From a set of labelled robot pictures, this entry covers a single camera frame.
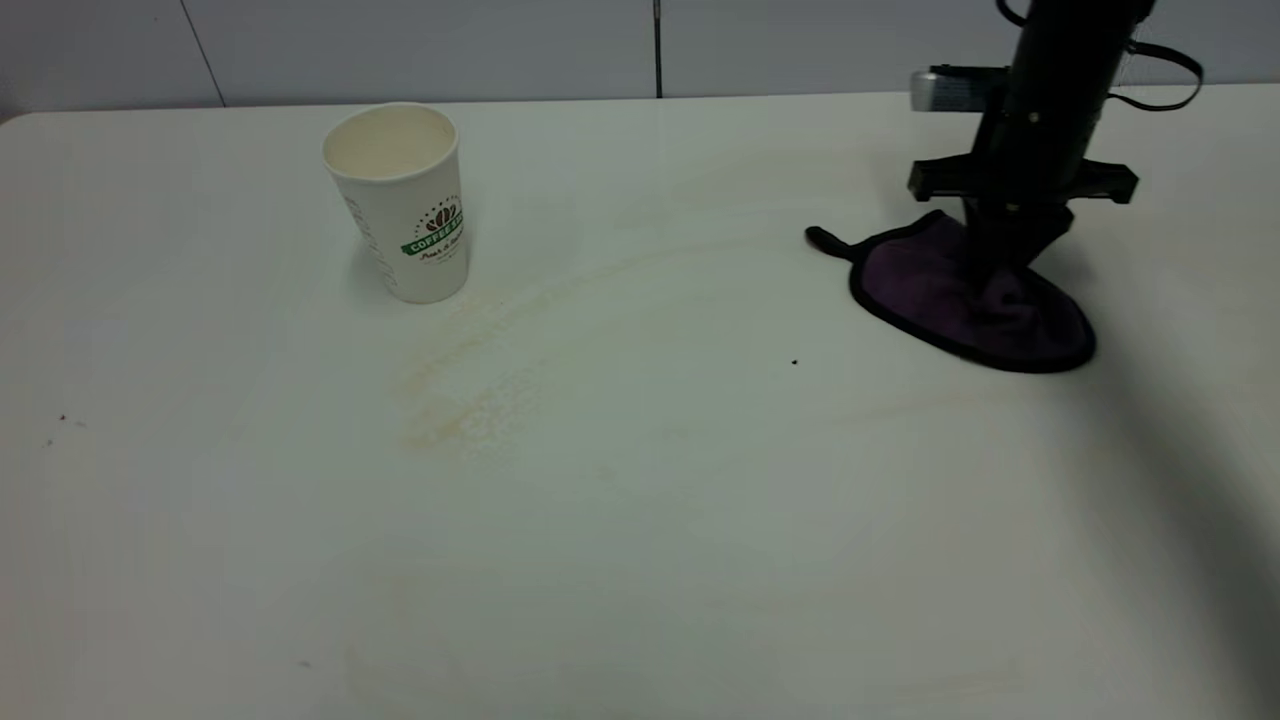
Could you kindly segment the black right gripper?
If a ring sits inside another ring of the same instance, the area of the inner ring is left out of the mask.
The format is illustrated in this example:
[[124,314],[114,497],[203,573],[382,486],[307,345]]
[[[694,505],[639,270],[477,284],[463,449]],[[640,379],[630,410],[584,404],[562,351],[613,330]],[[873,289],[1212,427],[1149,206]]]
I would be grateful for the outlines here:
[[908,190],[920,202],[965,199],[973,266],[1029,266],[1071,229],[1065,202],[1129,204],[1137,191],[1139,178],[1129,167],[1085,158],[1100,118],[986,113],[969,152],[914,161]]

